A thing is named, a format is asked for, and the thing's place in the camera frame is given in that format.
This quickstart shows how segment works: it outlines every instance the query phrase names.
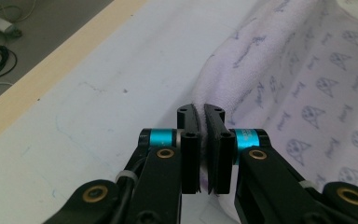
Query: patterned cloth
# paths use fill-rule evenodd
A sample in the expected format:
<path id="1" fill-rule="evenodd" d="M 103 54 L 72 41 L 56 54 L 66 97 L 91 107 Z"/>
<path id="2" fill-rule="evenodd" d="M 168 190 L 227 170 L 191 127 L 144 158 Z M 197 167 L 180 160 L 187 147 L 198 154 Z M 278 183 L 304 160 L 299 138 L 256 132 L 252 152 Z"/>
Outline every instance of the patterned cloth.
<path id="1" fill-rule="evenodd" d="M 358 21 L 335 1 L 276 0 L 244 24 L 205 64 L 198 110 L 218 105 L 228 128 L 265 129 L 318 190 L 358 186 Z M 235 182 L 219 200 L 238 220 Z"/>

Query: gray floor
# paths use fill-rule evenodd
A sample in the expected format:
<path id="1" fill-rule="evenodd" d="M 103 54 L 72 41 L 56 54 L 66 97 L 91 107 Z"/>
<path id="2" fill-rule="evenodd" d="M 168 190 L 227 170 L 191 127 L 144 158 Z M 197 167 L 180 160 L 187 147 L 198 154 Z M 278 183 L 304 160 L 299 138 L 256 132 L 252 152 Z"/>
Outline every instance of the gray floor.
<path id="1" fill-rule="evenodd" d="M 15 23 L 22 31 L 21 37 L 0 34 L 0 45 L 5 44 L 18 56 L 15 69 L 0 77 L 0 82 L 18 81 L 110 2 L 112 0 L 36 0 L 30 17 Z M 18 6 L 26 15 L 34 0 L 1 0 L 0 3 Z M 8 8 L 7 15 L 15 18 L 19 12 L 15 8 Z M 7 68 L 12 64 L 12 58 L 7 62 Z M 0 86 L 0 95 L 9 87 Z"/>

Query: cable tie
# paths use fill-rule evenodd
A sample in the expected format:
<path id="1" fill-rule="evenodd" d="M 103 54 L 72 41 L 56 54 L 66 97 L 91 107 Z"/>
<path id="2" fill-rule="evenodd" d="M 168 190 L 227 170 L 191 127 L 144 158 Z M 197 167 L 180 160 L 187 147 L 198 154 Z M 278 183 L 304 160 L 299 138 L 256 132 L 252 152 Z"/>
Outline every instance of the cable tie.
<path id="1" fill-rule="evenodd" d="M 309 188 L 317 189 L 318 188 L 318 186 L 316 186 L 310 180 L 302 180 L 302 181 L 298 182 L 298 184 L 300 184 L 303 189 L 309 189 Z"/>
<path id="2" fill-rule="evenodd" d="M 138 176 L 136 175 L 136 173 L 134 173 L 133 171 L 130 171 L 130 170 L 122 170 L 116 176 L 116 183 L 117 183 L 118 179 L 121 178 L 122 176 L 131 178 L 135 184 L 136 184 L 136 182 L 138 182 Z"/>

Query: white fabric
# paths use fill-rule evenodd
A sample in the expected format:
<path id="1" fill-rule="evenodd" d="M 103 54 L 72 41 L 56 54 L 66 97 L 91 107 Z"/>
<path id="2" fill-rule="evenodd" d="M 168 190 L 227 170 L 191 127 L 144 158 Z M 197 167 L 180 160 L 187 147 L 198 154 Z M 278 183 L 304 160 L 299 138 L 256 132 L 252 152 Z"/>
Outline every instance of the white fabric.
<path id="1" fill-rule="evenodd" d="M 202 69 L 198 110 L 218 105 L 228 128 L 265 129 L 318 190 L 358 185 L 358 21 L 335 1 L 271 0 L 244 24 Z M 219 200 L 238 220 L 235 182 Z"/>

